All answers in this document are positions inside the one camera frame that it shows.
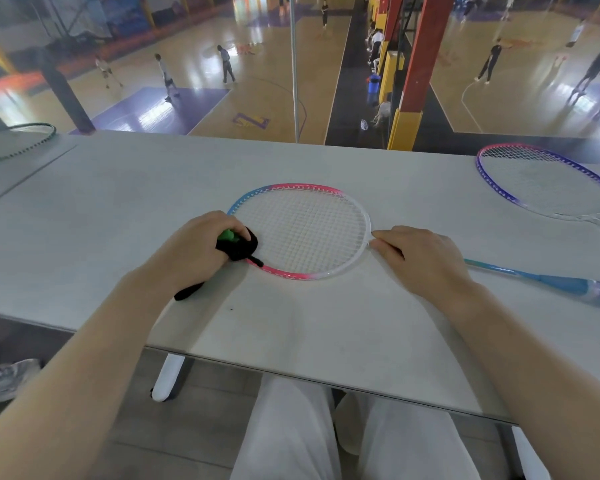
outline forearm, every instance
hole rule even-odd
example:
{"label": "forearm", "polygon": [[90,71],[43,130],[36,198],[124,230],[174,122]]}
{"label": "forearm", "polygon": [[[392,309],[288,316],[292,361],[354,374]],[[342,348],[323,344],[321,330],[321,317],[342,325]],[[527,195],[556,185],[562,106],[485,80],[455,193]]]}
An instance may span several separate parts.
{"label": "forearm", "polygon": [[600,479],[600,382],[537,339],[485,288],[440,306],[559,480]]}
{"label": "forearm", "polygon": [[119,282],[0,415],[1,479],[65,480],[87,473],[168,298],[146,273]]}

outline hand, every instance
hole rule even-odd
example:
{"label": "hand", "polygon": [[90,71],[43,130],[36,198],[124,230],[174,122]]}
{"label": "hand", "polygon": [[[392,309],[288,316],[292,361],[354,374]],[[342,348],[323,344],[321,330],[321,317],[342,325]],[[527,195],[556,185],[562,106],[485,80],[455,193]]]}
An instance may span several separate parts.
{"label": "hand", "polygon": [[405,288],[438,309],[473,282],[460,250],[447,236],[407,226],[372,234],[376,239],[369,245],[391,266]]}
{"label": "hand", "polygon": [[229,259],[216,249],[217,238],[225,229],[251,240],[238,219],[215,210],[184,224],[141,268],[153,283],[165,286],[170,296],[205,282]]}

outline badminton racket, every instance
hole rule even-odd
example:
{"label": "badminton racket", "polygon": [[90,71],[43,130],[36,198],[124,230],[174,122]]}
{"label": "badminton racket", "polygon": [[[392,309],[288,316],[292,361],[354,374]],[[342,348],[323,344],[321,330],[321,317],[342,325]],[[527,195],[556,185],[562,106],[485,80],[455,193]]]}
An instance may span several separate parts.
{"label": "badminton racket", "polygon": [[332,187],[277,184],[248,192],[227,212],[258,237],[254,257],[269,273],[316,280],[352,265],[371,239],[360,204]]}
{"label": "badminton racket", "polygon": [[600,305],[600,281],[586,280],[583,278],[565,278],[563,276],[551,276],[548,274],[525,273],[524,271],[495,266],[493,264],[474,261],[472,259],[465,259],[464,262],[469,266],[480,267],[490,271],[497,271],[499,273],[544,283],[551,288],[575,295],[588,303]]}
{"label": "badminton racket", "polygon": [[557,153],[492,144],[475,160],[480,176],[510,202],[554,219],[600,225],[600,176]]}
{"label": "badminton racket", "polygon": [[56,135],[48,123],[27,123],[0,130],[0,161],[21,155],[46,143]]}

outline blue racket handle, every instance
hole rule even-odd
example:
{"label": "blue racket handle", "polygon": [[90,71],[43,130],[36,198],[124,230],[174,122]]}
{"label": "blue racket handle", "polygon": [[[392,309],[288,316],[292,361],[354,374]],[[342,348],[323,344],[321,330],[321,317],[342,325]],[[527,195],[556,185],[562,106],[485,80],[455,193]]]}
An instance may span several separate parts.
{"label": "blue racket handle", "polygon": [[520,278],[527,278],[529,280],[544,283],[552,288],[576,295],[588,303],[600,305],[600,281],[585,280],[583,278],[565,278],[563,276],[551,276],[548,274],[525,273],[524,271],[494,266],[472,259],[465,259],[464,262],[470,266],[481,267],[483,269],[497,271],[498,273],[510,274],[512,276],[519,276]]}

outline gray shoe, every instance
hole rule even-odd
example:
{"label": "gray shoe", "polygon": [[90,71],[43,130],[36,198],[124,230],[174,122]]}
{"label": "gray shoe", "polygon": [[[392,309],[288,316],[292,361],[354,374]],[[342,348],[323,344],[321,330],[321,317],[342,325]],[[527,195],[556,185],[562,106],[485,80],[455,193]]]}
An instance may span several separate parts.
{"label": "gray shoe", "polygon": [[40,372],[38,359],[0,365],[0,403],[10,401],[18,395],[20,387]]}

